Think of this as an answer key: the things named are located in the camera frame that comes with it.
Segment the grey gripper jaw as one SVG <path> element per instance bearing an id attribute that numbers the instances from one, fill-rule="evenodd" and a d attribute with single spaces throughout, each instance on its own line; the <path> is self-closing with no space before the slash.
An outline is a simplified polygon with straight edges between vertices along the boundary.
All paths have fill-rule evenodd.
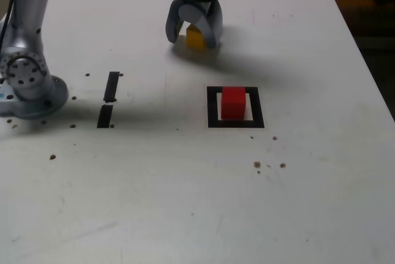
<path id="1" fill-rule="evenodd" d="M 173 0 L 168 12 L 165 24 L 165 32 L 169 42 L 176 43 L 183 21 L 179 16 L 178 10 L 184 4 L 184 0 Z"/>
<path id="2" fill-rule="evenodd" d="M 211 2 L 208 10 L 197 5 L 184 4 L 179 8 L 178 15 L 182 21 L 200 30 L 208 48 L 216 48 L 219 45 L 223 31 L 223 15 L 218 0 Z"/>

